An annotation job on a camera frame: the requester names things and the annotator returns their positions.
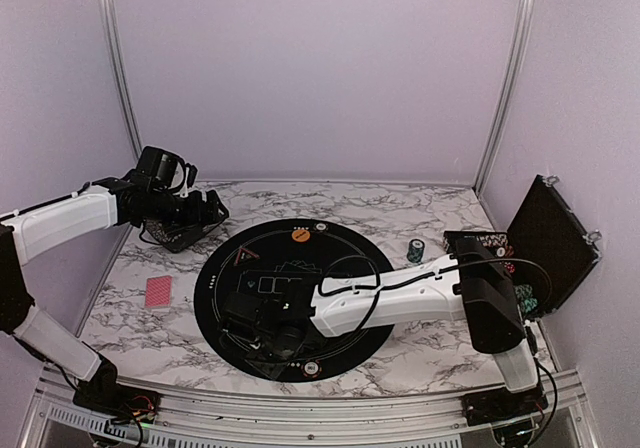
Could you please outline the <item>white red chip stack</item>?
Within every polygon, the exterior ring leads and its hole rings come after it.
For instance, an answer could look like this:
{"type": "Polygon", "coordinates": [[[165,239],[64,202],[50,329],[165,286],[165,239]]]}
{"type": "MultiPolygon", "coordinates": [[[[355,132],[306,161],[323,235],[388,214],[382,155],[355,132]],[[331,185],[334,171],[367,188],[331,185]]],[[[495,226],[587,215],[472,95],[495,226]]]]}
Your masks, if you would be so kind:
{"type": "Polygon", "coordinates": [[[304,374],[307,377],[315,378],[321,372],[321,366],[315,361],[309,361],[302,367],[304,374]]]}

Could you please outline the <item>red triangular all-in marker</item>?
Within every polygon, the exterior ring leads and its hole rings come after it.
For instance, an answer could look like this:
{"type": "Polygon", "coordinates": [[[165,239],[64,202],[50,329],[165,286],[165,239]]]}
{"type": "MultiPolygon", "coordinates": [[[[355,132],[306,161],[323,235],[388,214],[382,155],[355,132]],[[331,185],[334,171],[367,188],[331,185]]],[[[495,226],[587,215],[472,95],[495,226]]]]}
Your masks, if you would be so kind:
{"type": "Polygon", "coordinates": [[[237,251],[236,257],[235,257],[235,261],[234,261],[234,265],[235,266],[239,266],[241,264],[247,263],[247,262],[252,262],[252,261],[256,261],[259,260],[260,256],[255,253],[254,251],[246,248],[246,247],[240,247],[237,251]]]}

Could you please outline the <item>orange big blind button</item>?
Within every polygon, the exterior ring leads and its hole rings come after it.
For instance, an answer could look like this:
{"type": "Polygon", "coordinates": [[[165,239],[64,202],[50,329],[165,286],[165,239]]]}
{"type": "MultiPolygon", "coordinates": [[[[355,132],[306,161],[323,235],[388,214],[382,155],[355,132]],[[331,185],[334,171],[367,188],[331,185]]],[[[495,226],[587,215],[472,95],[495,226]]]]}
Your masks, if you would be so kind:
{"type": "Polygon", "coordinates": [[[291,233],[291,238],[297,243],[304,243],[311,238],[311,232],[306,228],[296,228],[291,233]]]}

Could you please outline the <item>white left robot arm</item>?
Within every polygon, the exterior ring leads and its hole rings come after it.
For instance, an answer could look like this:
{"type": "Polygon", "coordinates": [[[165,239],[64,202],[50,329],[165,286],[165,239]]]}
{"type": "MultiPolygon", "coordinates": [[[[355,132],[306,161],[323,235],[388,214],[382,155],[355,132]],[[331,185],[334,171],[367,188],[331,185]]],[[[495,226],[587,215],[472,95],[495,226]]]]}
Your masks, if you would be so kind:
{"type": "Polygon", "coordinates": [[[121,225],[148,232],[179,253],[222,224],[229,211],[214,190],[195,189],[197,169],[177,154],[147,146],[123,177],[1,218],[1,330],[78,380],[106,413],[125,406],[126,391],[109,376],[114,365],[64,328],[28,293],[23,267],[39,255],[88,233],[121,225]]]}

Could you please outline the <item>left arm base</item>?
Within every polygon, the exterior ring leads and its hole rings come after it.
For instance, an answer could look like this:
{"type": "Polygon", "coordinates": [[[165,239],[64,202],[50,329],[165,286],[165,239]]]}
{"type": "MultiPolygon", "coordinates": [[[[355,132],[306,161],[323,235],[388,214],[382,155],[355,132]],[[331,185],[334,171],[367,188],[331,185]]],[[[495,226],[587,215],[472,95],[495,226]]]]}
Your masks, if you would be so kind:
{"type": "Polygon", "coordinates": [[[114,366],[101,366],[93,377],[79,380],[73,396],[76,406],[112,416],[118,423],[153,422],[160,395],[152,390],[123,385],[114,366]]]}

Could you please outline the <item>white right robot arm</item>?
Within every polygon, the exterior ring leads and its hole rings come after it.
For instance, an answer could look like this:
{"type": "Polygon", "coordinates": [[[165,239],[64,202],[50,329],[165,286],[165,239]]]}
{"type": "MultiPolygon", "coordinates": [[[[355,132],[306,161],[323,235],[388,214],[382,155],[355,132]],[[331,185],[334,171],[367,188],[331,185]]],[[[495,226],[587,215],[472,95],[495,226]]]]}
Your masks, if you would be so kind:
{"type": "Polygon", "coordinates": [[[396,324],[466,322],[472,347],[489,355],[505,387],[495,406],[515,416],[539,383],[533,348],[510,275],[481,244],[462,240],[455,254],[384,272],[365,255],[344,256],[323,272],[251,271],[222,305],[220,329],[245,347],[240,359],[277,380],[342,374],[375,351],[368,341],[396,324]]]}

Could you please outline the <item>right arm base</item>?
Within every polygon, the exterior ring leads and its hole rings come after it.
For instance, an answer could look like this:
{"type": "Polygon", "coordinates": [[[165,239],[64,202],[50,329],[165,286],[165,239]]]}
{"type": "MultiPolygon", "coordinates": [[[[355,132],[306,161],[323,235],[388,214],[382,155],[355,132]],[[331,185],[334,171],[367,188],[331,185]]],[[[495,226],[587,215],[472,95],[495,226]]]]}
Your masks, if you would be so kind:
{"type": "Polygon", "coordinates": [[[549,402],[541,385],[512,393],[506,388],[466,394],[462,409],[468,426],[490,424],[494,439],[501,446],[524,445],[532,440],[539,424],[534,416],[544,418],[549,402]]]}

